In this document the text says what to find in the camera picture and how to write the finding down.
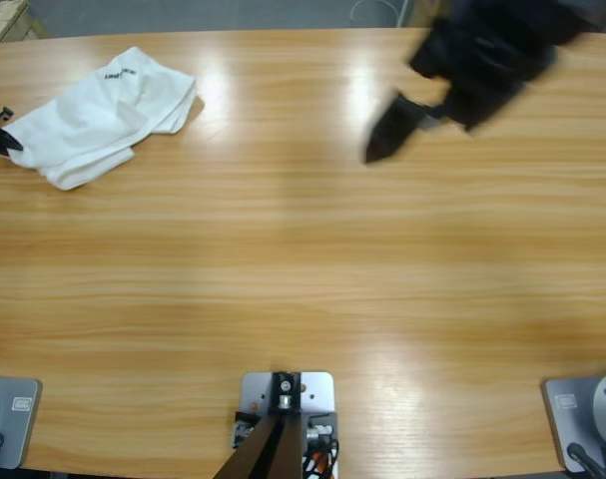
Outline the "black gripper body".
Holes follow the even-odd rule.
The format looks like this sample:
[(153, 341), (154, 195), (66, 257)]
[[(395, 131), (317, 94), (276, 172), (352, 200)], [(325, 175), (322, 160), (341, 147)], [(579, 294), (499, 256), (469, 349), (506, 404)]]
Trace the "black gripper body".
[(594, 1), (470, 1), (431, 24), (435, 75), (448, 82), (429, 109), (470, 132), (548, 71), (559, 48), (593, 29)]

